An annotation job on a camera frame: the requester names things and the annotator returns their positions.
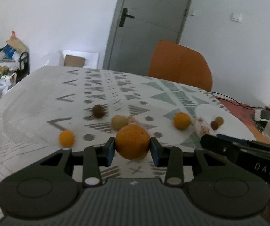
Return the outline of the white wall switch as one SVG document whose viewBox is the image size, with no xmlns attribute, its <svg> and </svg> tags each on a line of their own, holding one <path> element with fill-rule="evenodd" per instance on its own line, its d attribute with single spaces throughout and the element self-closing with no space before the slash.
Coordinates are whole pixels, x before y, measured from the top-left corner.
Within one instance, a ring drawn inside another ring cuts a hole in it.
<svg viewBox="0 0 270 226">
<path fill-rule="evenodd" d="M 232 12 L 230 20 L 234 22 L 242 22 L 242 14 Z"/>
</svg>

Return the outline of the dark brown round fruit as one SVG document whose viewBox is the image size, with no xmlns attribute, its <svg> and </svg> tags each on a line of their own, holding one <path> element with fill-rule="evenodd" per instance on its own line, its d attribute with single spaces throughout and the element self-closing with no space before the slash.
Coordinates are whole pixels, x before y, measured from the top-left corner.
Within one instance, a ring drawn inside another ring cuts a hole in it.
<svg viewBox="0 0 270 226">
<path fill-rule="evenodd" d="M 103 118 L 105 115 L 104 107 L 101 105 L 94 105 L 92 108 L 92 115 L 97 119 Z"/>
</svg>

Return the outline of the small kumquat orange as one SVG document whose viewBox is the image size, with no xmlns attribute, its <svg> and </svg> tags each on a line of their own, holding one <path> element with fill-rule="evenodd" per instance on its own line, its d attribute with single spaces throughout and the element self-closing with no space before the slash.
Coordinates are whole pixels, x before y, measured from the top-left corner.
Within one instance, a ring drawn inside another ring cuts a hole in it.
<svg viewBox="0 0 270 226">
<path fill-rule="evenodd" d="M 72 147 L 75 143 L 75 136 L 70 130 L 64 130 L 59 134 L 58 140 L 62 147 Z"/>
</svg>

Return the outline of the white power adapter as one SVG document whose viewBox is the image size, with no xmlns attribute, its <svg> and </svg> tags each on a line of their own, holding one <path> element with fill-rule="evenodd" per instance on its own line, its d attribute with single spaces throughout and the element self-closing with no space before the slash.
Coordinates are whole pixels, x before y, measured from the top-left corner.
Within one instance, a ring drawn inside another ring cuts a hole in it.
<svg viewBox="0 0 270 226">
<path fill-rule="evenodd" d="M 263 121 L 268 122 L 270 119 L 270 111 L 269 110 L 260 110 L 257 109 L 254 112 L 254 120 L 255 121 Z"/>
</svg>

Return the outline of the white foam board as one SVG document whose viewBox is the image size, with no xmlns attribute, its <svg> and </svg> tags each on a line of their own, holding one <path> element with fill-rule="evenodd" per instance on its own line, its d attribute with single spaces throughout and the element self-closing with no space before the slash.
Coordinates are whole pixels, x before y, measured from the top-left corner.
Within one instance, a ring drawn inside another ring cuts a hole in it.
<svg viewBox="0 0 270 226">
<path fill-rule="evenodd" d="M 60 64 L 66 67 L 97 69 L 99 53 L 62 50 L 60 59 Z"/>
</svg>

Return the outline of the red orange patterned mat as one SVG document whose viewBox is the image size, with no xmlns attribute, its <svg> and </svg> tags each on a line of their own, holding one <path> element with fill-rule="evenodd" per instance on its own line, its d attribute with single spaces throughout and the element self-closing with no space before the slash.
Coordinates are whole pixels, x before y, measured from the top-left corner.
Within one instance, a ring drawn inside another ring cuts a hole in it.
<svg viewBox="0 0 270 226">
<path fill-rule="evenodd" d="M 222 97 L 217 97 L 217 99 L 230 111 L 232 115 L 237 117 L 251 131 L 257 141 L 270 144 L 269 140 L 267 140 L 262 135 L 261 131 L 255 126 L 252 121 L 251 115 L 254 114 L 254 110 L 241 107 L 235 101 L 228 100 Z"/>
</svg>

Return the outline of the large orange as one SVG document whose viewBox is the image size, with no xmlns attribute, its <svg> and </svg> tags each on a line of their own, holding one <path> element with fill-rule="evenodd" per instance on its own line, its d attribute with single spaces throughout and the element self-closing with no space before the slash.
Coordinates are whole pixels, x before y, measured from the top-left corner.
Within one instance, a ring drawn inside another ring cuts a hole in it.
<svg viewBox="0 0 270 226">
<path fill-rule="evenodd" d="M 138 125 L 126 125 L 115 137 L 116 151 L 123 158 L 138 160 L 146 157 L 149 151 L 150 135 Z"/>
</svg>

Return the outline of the tan longan fruit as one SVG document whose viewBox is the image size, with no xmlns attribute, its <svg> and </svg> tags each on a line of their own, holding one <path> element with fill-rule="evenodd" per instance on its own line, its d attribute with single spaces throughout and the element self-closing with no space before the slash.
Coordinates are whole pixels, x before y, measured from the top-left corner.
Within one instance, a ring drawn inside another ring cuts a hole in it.
<svg viewBox="0 0 270 226">
<path fill-rule="evenodd" d="M 111 119 L 111 126 L 114 130 L 119 131 L 128 124 L 128 117 L 123 115 L 115 115 Z"/>
</svg>

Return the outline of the pile of bags clutter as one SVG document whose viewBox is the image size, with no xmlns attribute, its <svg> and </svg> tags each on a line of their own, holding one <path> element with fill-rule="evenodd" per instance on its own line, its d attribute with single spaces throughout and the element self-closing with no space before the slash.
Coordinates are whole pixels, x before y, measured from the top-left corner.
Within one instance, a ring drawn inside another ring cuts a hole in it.
<svg viewBox="0 0 270 226">
<path fill-rule="evenodd" d="M 0 48 L 0 98 L 30 73 L 28 47 L 11 32 Z"/>
</svg>

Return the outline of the patterned white tablecloth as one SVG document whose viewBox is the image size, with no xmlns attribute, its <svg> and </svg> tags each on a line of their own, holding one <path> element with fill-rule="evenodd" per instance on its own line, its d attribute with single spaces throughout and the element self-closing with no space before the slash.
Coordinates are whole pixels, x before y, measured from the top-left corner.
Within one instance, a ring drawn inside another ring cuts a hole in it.
<svg viewBox="0 0 270 226">
<path fill-rule="evenodd" d="M 103 118 L 92 115 L 94 105 L 104 107 Z M 111 127 L 115 115 L 132 117 L 163 145 L 192 151 L 200 145 L 194 127 L 179 131 L 172 120 L 179 112 L 195 119 L 198 105 L 222 106 L 201 88 L 150 76 L 42 67 L 0 99 L 0 182 L 59 150 L 64 130 L 75 136 L 74 152 L 105 143 L 116 134 Z"/>
</svg>

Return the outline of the cardboard box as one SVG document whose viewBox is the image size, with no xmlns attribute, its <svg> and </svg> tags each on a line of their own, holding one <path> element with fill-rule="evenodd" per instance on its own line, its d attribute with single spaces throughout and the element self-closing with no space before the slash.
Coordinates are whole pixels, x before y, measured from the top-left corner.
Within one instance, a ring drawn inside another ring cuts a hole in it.
<svg viewBox="0 0 270 226">
<path fill-rule="evenodd" d="M 64 60 L 64 66 L 83 68 L 85 66 L 85 58 L 74 55 L 66 55 Z"/>
</svg>

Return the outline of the orange chair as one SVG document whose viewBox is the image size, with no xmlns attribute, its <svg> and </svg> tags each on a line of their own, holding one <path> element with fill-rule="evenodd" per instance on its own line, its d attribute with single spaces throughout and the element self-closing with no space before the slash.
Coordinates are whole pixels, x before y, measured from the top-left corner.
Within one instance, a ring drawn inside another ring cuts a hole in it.
<svg viewBox="0 0 270 226">
<path fill-rule="evenodd" d="M 167 40 L 157 43 L 148 76 L 208 92 L 212 89 L 212 74 L 204 57 L 195 50 Z"/>
</svg>

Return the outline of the brown longan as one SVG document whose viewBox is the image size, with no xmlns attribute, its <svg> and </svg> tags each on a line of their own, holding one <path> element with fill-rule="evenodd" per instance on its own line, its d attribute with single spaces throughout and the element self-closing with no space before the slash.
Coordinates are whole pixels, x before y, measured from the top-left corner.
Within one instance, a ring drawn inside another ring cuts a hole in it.
<svg viewBox="0 0 270 226">
<path fill-rule="evenodd" d="M 215 118 L 215 122 L 216 122 L 219 126 L 221 126 L 221 125 L 224 124 L 224 119 L 223 119 L 223 117 L 221 117 L 221 116 L 217 116 L 217 117 Z"/>
</svg>

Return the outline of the grey door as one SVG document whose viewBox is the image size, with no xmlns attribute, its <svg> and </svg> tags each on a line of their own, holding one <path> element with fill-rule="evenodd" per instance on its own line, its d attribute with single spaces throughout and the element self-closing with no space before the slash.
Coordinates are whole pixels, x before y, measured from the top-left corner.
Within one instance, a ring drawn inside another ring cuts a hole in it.
<svg viewBox="0 0 270 226">
<path fill-rule="evenodd" d="M 191 0 L 118 0 L 103 69 L 147 75 L 157 43 L 178 43 Z M 119 27 L 123 8 L 135 18 Z"/>
</svg>

